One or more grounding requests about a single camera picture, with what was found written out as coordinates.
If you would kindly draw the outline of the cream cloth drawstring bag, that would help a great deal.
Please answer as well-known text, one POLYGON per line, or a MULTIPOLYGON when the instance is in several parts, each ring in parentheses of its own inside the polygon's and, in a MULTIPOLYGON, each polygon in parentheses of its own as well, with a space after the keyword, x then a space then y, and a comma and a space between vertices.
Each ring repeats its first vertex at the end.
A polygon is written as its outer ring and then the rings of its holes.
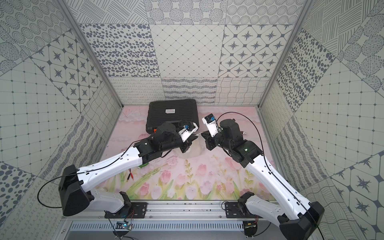
POLYGON ((174 152, 180 159, 190 159, 200 156, 206 149, 205 141, 202 137, 198 137, 192 142, 189 149, 182 153, 180 149, 175 149, 174 152))

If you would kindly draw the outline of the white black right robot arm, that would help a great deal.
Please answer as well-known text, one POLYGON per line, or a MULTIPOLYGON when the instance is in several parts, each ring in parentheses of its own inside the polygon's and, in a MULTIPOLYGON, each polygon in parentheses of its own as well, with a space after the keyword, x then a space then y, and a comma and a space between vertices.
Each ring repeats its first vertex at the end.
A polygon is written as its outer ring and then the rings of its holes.
POLYGON ((207 149, 225 150, 235 162, 257 177, 277 201, 273 204, 247 192, 238 199, 239 209, 279 227, 288 240, 307 240, 318 228, 324 207, 296 191, 266 159, 264 152, 254 142, 243 138, 235 120, 217 123, 213 115, 208 115, 202 121, 208 128, 202 133, 207 149))

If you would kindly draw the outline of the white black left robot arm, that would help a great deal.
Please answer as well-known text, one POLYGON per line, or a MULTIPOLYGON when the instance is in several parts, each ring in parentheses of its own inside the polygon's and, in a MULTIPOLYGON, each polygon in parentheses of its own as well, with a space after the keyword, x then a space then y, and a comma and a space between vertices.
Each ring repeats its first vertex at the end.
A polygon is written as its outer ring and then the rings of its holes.
POLYGON ((155 133, 132 143, 120 154, 85 167, 66 167, 59 183, 63 215, 69 217, 84 210, 127 214, 131 203, 125 192, 113 194, 96 190, 96 186, 126 170, 161 158, 173 149, 185 153, 197 139, 198 128, 193 122, 182 125, 180 130, 172 123, 164 123, 155 133))

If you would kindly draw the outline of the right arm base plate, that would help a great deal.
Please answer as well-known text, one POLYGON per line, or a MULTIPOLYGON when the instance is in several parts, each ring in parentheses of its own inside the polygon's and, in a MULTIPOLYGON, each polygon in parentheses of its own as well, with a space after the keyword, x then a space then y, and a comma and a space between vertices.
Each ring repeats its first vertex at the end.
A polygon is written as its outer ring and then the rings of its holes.
POLYGON ((221 203, 222 210, 225 211, 227 219, 259 219, 258 215, 251 214, 244 204, 238 202, 223 201, 221 203))

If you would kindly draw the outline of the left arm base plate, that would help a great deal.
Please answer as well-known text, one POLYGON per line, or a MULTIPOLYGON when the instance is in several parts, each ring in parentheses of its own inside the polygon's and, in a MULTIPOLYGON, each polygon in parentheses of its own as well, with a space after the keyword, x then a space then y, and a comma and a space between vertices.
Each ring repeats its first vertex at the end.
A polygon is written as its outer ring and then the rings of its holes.
POLYGON ((105 213, 105 219, 144 219, 147 212, 147 202, 132 202, 116 213, 105 213))

